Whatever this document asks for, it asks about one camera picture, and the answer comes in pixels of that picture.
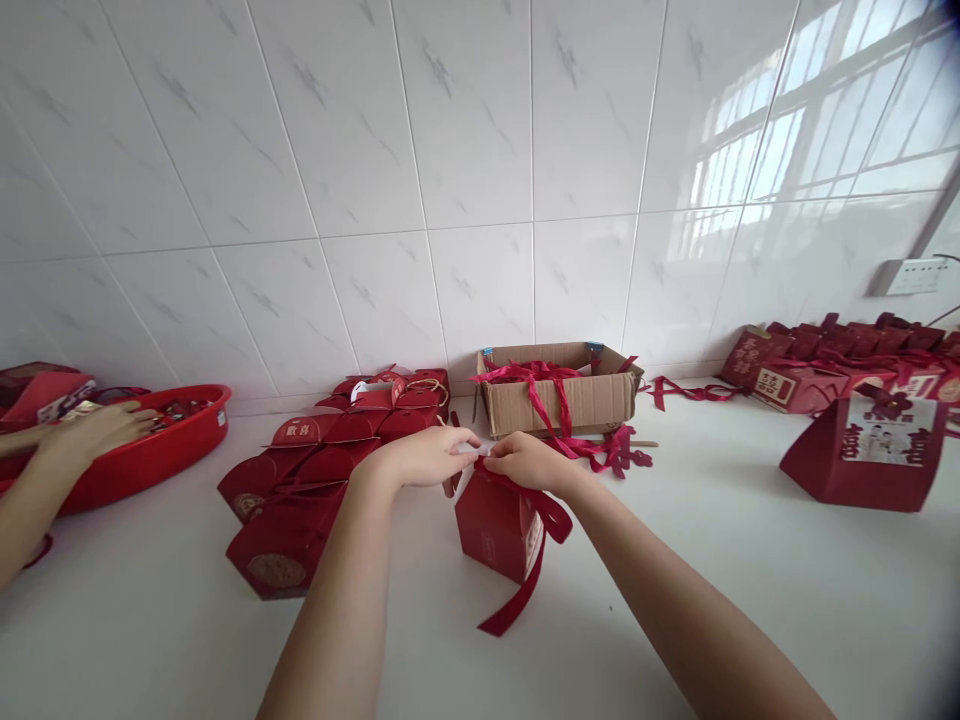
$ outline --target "hand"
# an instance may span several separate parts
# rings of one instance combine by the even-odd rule
[[[506,475],[517,485],[561,495],[580,474],[578,467],[532,435],[515,432],[493,446],[485,468]]]
[[[351,483],[372,478],[399,490],[406,485],[439,485],[475,462],[477,453],[460,453],[456,445],[480,447],[468,428],[432,427],[375,450],[354,469]]]
[[[90,464],[101,455],[150,434],[157,412],[138,411],[139,407],[140,403],[131,400],[55,425],[40,441],[38,452]]]

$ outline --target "electrical outlet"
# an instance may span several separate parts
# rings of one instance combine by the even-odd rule
[[[946,258],[887,260],[877,276],[873,294],[914,295],[936,292],[940,271],[946,267]]]

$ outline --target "marble pattern tile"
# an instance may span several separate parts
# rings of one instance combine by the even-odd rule
[[[393,6],[427,227],[529,222],[529,4]]]
[[[107,262],[184,385],[223,383],[238,399],[276,396],[212,250],[113,255]]]
[[[0,100],[0,262],[90,257],[80,226],[33,143]]]
[[[764,132],[754,201],[849,194],[927,0],[804,0]]]
[[[873,322],[887,310],[914,319],[911,308],[924,295],[874,297],[870,287],[884,261],[909,255],[937,197],[931,192],[823,203],[816,233],[817,272],[800,320],[819,321],[838,311],[844,321]]]
[[[923,28],[880,121],[854,194],[937,190],[960,145],[960,38],[940,8]]]
[[[316,237],[244,0],[103,0],[214,245]]]
[[[532,225],[431,230],[429,236],[450,379],[476,374],[480,348],[532,344]]]
[[[446,367],[430,247],[423,231],[324,238],[361,372],[391,363]]]
[[[824,202],[748,205],[719,293],[704,360],[727,357],[744,325],[778,320],[788,327],[818,274]]]
[[[797,0],[669,4],[641,212],[746,197],[796,9]]]
[[[534,224],[538,343],[620,350],[636,226],[636,215]]]
[[[4,3],[0,88],[103,252],[207,244],[97,0]]]
[[[102,387],[181,384],[102,259],[5,265],[0,273],[67,364],[92,373]]]
[[[280,395],[329,392],[359,372],[319,241],[216,254]]]
[[[422,230],[388,0],[251,6],[320,235]]]
[[[702,356],[740,213],[640,216],[623,348],[641,366]]]
[[[665,0],[533,4],[537,220],[635,213]]]
[[[10,287],[0,288],[0,368],[34,360],[66,363],[60,348],[17,295]]]

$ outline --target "forearm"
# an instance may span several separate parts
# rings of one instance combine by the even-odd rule
[[[30,560],[89,463],[39,452],[0,498],[0,591]]]
[[[395,490],[350,482],[261,720],[372,718],[383,664]]]
[[[702,718],[832,718],[782,652],[594,478],[562,497]]]

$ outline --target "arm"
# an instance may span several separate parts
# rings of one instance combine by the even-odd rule
[[[477,459],[466,428],[384,445],[350,476],[310,592],[267,688],[260,720],[372,718],[386,634],[390,512],[406,485],[438,485]]]
[[[493,456],[491,471],[570,506],[699,717],[834,717],[776,645],[586,469],[521,433]]]
[[[35,433],[39,449],[0,498],[0,592],[30,560],[60,506],[90,463],[150,431],[156,413],[137,402],[101,408]],[[34,437],[16,433],[23,437]]]

